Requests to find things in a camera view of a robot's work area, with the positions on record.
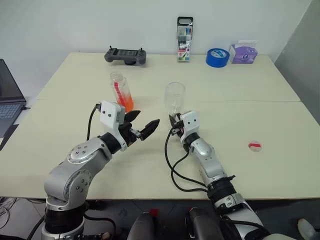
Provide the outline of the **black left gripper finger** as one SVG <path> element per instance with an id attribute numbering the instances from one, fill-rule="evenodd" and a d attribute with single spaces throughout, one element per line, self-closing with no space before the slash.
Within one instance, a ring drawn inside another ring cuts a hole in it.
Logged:
<path id="1" fill-rule="evenodd" d="M 141 113 L 140 110 L 131 110 L 124 115 L 124 122 L 131 123 L 133 122 L 137 116 Z"/>
<path id="2" fill-rule="evenodd" d="M 141 141 L 146 140 L 158 127 L 160 119 L 155 119 L 149 122 L 141 131 L 139 139 Z"/>

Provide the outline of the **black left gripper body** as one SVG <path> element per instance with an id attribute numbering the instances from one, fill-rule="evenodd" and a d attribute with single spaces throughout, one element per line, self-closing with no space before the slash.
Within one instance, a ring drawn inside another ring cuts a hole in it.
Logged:
<path id="1" fill-rule="evenodd" d="M 141 133 L 138 130 L 132 128 L 132 124 L 130 122 L 124 122 L 120 124 L 118 127 L 118 131 L 120 133 L 120 146 L 121 147 L 129 147 L 131 146 L 137 139 L 141 138 Z"/>

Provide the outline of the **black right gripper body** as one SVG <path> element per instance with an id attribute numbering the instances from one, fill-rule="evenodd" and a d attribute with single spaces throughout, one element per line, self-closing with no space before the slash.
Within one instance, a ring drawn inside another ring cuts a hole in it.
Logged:
<path id="1" fill-rule="evenodd" d="M 177 123 L 170 123 L 171 128 L 178 128 L 178 133 L 176 134 L 178 137 L 182 137 L 184 134 L 184 122 L 182 120 L 182 114 L 180 114 L 180 121 Z"/>

